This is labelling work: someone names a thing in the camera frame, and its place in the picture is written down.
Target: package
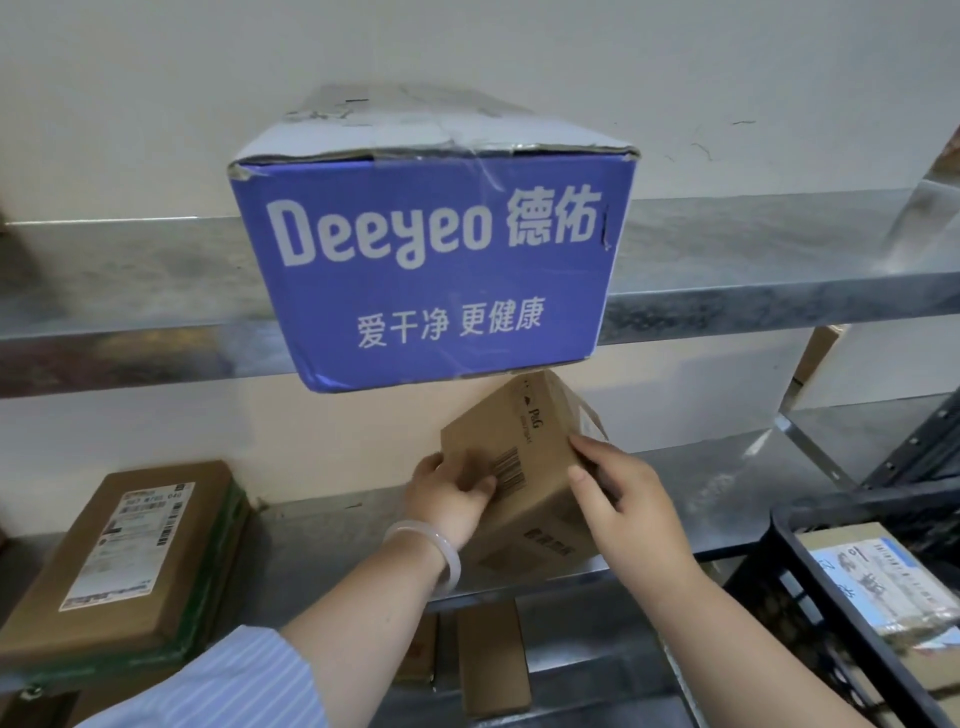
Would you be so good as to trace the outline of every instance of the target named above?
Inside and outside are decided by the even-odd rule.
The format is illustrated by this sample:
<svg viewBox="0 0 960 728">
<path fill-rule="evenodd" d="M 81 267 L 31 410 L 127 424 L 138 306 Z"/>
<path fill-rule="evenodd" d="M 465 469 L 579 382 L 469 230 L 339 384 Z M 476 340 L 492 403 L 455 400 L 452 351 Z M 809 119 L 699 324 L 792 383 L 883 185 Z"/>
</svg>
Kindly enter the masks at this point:
<svg viewBox="0 0 960 728">
<path fill-rule="evenodd" d="M 876 522 L 799 534 L 834 584 L 890 645 L 904 650 L 960 620 L 960 601 Z"/>
<path fill-rule="evenodd" d="M 810 334 L 810 341 L 806 345 L 804 355 L 800 357 L 800 363 L 797 364 L 797 371 L 794 372 L 793 378 L 801 384 L 806 384 L 813 373 L 817 371 L 820 362 L 824 360 L 837 339 L 840 338 L 844 328 L 843 326 L 828 326 L 813 329 L 813 333 Z"/>
<path fill-rule="evenodd" d="M 901 653 L 900 659 L 928 692 L 960 692 L 960 649 L 949 647 L 936 651 L 910 648 Z M 876 704 L 884 703 L 883 696 L 867 679 L 859 667 L 851 669 L 851 675 L 863 692 Z"/>
<path fill-rule="evenodd" d="M 70 711 L 72 695 L 23 700 L 0 695 L 0 728 L 60 728 Z"/>
<path fill-rule="evenodd" d="M 423 615 L 414 639 L 407 647 L 403 662 L 396 670 L 394 682 L 429 684 L 433 682 L 434 667 L 437 660 L 437 626 L 436 614 Z"/>
<path fill-rule="evenodd" d="M 937 704 L 955 725 L 960 725 L 960 695 L 940 698 L 937 700 Z M 884 709 L 876 714 L 876 724 L 880 728 L 904 728 L 903 722 L 889 709 Z"/>
<path fill-rule="evenodd" d="M 152 672 L 145 672 L 133 677 L 115 677 L 102 685 L 87 688 L 82 691 L 70 711 L 63 728 L 75 728 L 89 717 L 102 713 L 107 708 L 130 700 L 155 685 L 159 685 L 168 677 L 177 674 L 176 668 L 167 668 Z"/>
<path fill-rule="evenodd" d="M 0 630 L 34 685 L 182 662 L 249 513 L 223 462 L 113 473 Z"/>
<path fill-rule="evenodd" d="M 530 673 L 516 602 L 498 601 L 457 612 L 460 687 L 471 718 L 530 710 Z"/>
<path fill-rule="evenodd" d="M 497 476 L 466 570 L 534 578 L 597 553 L 566 469 L 583 464 L 573 432 L 607 439 L 600 418 L 553 372 L 516 376 L 440 434 L 444 455 L 469 453 L 468 479 Z"/>
<path fill-rule="evenodd" d="M 300 378 L 342 392 L 590 356 L 637 158 L 481 93 L 333 85 L 228 173 Z"/>
</svg>

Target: brown cardboard box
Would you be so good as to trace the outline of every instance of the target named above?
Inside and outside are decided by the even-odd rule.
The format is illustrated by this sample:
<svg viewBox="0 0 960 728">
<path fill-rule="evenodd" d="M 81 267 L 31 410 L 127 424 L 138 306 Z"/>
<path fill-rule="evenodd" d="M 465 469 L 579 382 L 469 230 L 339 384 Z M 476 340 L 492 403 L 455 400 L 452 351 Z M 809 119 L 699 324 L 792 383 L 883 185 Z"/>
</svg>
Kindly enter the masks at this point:
<svg viewBox="0 0 960 728">
<path fill-rule="evenodd" d="M 516 602 L 498 601 L 457 612 L 460 686 L 471 718 L 530 710 L 530 673 Z"/>
<path fill-rule="evenodd" d="M 119 705 L 125 700 L 140 695 L 154 685 L 159 685 L 168 677 L 177 674 L 176 669 L 146 672 L 133 677 L 110 680 L 103 685 L 87 688 L 77 697 L 63 728 L 74 728 L 89 717 L 102 713 L 107 708 Z"/>
<path fill-rule="evenodd" d="M 806 345 L 804 355 L 800 357 L 800 363 L 797 364 L 797 371 L 794 372 L 793 378 L 801 384 L 806 384 L 813 373 L 817 371 L 817 367 L 820 366 L 824 357 L 827 356 L 827 352 L 840 338 L 843 329 L 842 326 L 816 327 L 813 329 L 813 333 L 810 334 L 810 341 Z"/>
<path fill-rule="evenodd" d="M 231 481 L 220 461 L 108 475 L 0 630 L 0 667 L 173 639 Z"/>
<path fill-rule="evenodd" d="M 407 654 L 396 670 L 395 683 L 431 683 L 437 659 L 437 615 L 423 615 Z"/>
<path fill-rule="evenodd" d="M 596 412 L 547 370 L 511 379 L 444 427 L 444 455 L 469 452 L 468 477 L 497 475 L 461 553 L 465 570 L 529 578 L 597 553 L 566 476 L 584 464 L 567 440 L 573 432 L 606 439 Z"/>
<path fill-rule="evenodd" d="M 60 728 L 72 699 L 72 695 L 37 700 L 21 700 L 17 694 L 0 695 L 0 728 Z"/>
<path fill-rule="evenodd" d="M 937 701 L 941 710 L 947 714 L 947 717 L 956 725 L 960 725 L 960 695 L 952 695 Z M 882 728 L 904 728 L 903 722 L 891 713 L 888 709 L 880 711 L 876 715 L 876 722 Z"/>
<path fill-rule="evenodd" d="M 917 678 L 917 681 L 930 692 L 960 686 L 960 648 L 946 648 L 936 652 L 911 648 L 900 655 L 900 660 L 903 666 Z M 883 696 L 859 667 L 853 667 L 851 674 L 874 703 L 878 705 L 884 702 Z"/>
<path fill-rule="evenodd" d="M 872 604 L 873 612 L 885 616 L 873 627 L 895 649 L 932 639 L 960 619 L 960 600 L 877 522 L 797 538 L 849 590 L 854 606 L 863 612 L 861 605 Z"/>
</svg>

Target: label sticker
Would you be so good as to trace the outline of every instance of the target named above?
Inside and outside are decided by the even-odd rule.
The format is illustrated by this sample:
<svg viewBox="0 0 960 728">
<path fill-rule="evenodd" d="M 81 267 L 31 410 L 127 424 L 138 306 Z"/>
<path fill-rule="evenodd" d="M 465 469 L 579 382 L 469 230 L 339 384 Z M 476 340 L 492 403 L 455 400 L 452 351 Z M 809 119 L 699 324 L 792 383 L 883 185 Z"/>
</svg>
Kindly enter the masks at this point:
<svg viewBox="0 0 960 728">
<path fill-rule="evenodd" d="M 957 609 L 957 601 L 888 538 L 810 552 L 874 628 Z"/>
<path fill-rule="evenodd" d="M 583 407 L 580 408 L 580 434 L 592 437 L 594 440 L 599 440 L 602 443 L 609 442 L 607 435 L 603 433 L 600 426 L 593 421 L 593 418 Z"/>
<path fill-rule="evenodd" d="M 178 483 L 121 496 L 60 611 L 150 594 L 194 485 Z"/>
</svg>

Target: plastic basket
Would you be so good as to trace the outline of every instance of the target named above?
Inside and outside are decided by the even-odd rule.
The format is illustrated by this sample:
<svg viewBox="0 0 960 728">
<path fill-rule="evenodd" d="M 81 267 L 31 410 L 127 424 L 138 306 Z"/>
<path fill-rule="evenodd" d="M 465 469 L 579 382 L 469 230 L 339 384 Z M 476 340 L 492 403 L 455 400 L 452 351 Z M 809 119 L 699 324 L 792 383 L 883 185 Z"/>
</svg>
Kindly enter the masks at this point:
<svg viewBox="0 0 960 728">
<path fill-rule="evenodd" d="M 849 654 L 904 725 L 955 728 L 795 536 L 866 522 L 882 523 L 921 561 L 960 567 L 960 478 L 952 478 L 778 506 L 769 530 L 731 577 L 727 590 L 867 716 L 871 705 L 851 680 L 841 653 Z"/>
</svg>

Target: striped sleeve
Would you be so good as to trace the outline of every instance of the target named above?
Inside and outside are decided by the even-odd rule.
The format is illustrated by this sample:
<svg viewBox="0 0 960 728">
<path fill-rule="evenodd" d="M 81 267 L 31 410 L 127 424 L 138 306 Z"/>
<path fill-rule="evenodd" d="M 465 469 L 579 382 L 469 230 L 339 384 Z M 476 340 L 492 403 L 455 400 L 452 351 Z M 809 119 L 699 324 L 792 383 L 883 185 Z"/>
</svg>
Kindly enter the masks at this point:
<svg viewBox="0 0 960 728">
<path fill-rule="evenodd" d="M 238 627 L 170 679 L 79 728 L 326 728 L 310 666 L 272 629 Z"/>
</svg>

